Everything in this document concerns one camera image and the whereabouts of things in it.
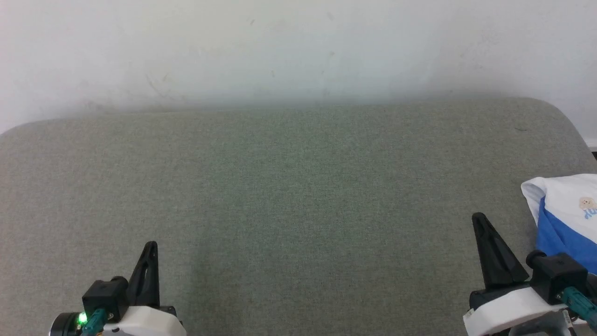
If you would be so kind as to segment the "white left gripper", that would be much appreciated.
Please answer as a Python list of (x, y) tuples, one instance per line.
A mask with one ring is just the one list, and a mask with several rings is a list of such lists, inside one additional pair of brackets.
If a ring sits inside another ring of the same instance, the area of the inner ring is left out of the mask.
[(157, 242), (145, 244), (128, 283), (126, 295), (132, 307), (119, 322), (107, 323), (103, 336), (187, 336), (175, 308), (160, 307)]

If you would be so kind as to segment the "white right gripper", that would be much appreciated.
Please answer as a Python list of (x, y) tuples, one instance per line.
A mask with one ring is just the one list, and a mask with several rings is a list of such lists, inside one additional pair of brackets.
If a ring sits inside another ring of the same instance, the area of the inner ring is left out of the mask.
[[(524, 266), (484, 213), (472, 215), (485, 289), (496, 291), (523, 284)], [(550, 305), (530, 287), (517, 289), (469, 310), (463, 316), (469, 336), (566, 336), (568, 312), (564, 304)]]

